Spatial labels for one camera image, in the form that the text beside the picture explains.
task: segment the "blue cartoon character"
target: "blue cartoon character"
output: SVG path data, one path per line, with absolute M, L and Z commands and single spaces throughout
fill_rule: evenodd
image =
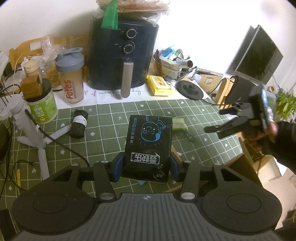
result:
M 144 141 L 147 142 L 155 142 L 160 139 L 161 131 L 167 128 L 166 125 L 163 124 L 161 120 L 158 120 L 157 123 L 148 120 L 148 116 L 146 116 L 146 122 L 142 126 L 141 137 Z

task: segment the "black sleeve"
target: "black sleeve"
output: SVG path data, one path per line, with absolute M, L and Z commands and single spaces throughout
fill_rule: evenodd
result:
M 285 121 L 277 124 L 279 129 L 276 142 L 271 144 L 272 155 L 296 174 L 296 124 Z

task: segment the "metal screw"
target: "metal screw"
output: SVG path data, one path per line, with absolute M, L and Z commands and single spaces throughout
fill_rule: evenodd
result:
M 111 200 L 114 197 L 114 195 L 110 192 L 104 192 L 100 194 L 100 199 L 103 200 Z
M 181 194 L 181 198 L 183 198 L 185 200 L 192 200 L 195 198 L 195 195 L 191 192 L 184 192 Z

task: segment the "hand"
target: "hand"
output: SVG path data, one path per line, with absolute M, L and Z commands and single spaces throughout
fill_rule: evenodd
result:
M 252 136 L 244 135 L 244 137 L 245 137 L 245 139 L 248 140 L 248 143 L 252 146 L 252 148 L 254 150 L 261 150 L 262 146 L 259 144 L 258 140 L 260 140 L 261 138 L 263 138 L 265 136 L 268 136 L 269 139 L 273 143 L 275 143 L 277 134 L 278 134 L 278 125 L 273 122 L 269 122 L 268 129 L 264 133 L 259 131 L 255 135 L 252 135 Z

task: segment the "yellow package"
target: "yellow package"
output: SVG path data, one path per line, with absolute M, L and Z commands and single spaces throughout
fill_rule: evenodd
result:
M 154 96 L 171 96 L 173 95 L 172 88 L 165 82 L 162 77 L 148 75 L 147 84 Z

